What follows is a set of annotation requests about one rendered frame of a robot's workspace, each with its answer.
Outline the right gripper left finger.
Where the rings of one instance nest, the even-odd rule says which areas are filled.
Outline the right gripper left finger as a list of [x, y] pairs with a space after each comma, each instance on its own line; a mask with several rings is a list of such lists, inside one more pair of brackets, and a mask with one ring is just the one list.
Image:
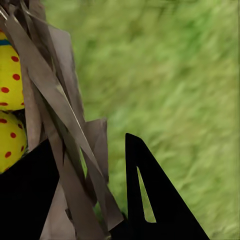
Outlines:
[[0, 240], [39, 240], [60, 179], [49, 139], [0, 174]]

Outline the wicker basket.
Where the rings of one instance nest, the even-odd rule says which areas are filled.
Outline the wicker basket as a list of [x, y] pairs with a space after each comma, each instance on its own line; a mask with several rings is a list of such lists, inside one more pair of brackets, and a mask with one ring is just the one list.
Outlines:
[[70, 34], [39, 0], [0, 0], [0, 29], [19, 56], [24, 108], [12, 112], [27, 125], [23, 158], [49, 139], [60, 175], [39, 240], [112, 240], [124, 217], [108, 185], [107, 118], [86, 122]]

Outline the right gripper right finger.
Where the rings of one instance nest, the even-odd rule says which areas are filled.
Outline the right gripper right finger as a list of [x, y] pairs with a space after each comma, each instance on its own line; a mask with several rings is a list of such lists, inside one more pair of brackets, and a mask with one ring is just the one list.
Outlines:
[[[145, 142], [130, 133], [125, 162], [129, 240], [210, 240]], [[145, 220], [137, 167], [156, 223]]]

